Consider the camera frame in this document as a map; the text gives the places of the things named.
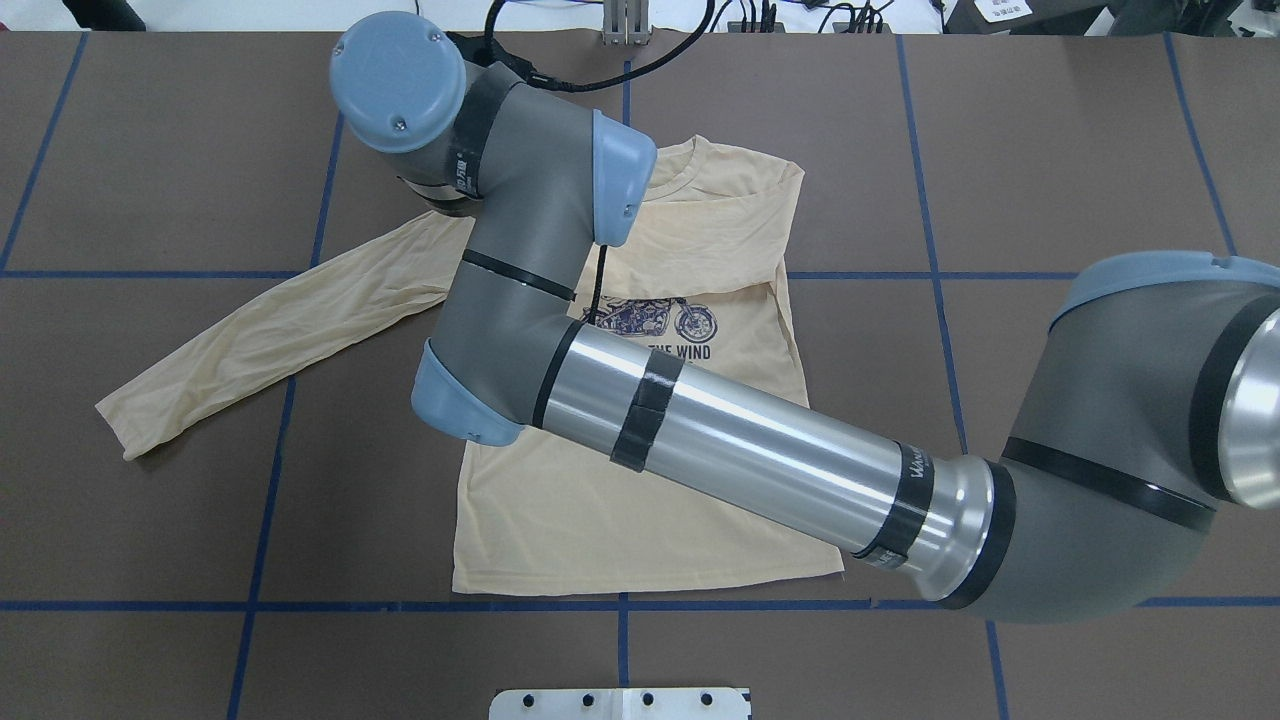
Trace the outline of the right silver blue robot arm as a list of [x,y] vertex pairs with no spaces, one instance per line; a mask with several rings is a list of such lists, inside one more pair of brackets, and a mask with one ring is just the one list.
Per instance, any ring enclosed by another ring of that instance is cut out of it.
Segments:
[[1056,313],[998,459],[812,409],[785,279],[792,163],[658,149],[410,12],[330,55],[352,133],[431,214],[357,252],[444,284],[411,405],[467,447],[457,593],[710,589],[840,552],[997,623],[1164,591],[1222,503],[1277,506],[1277,268],[1132,252]]

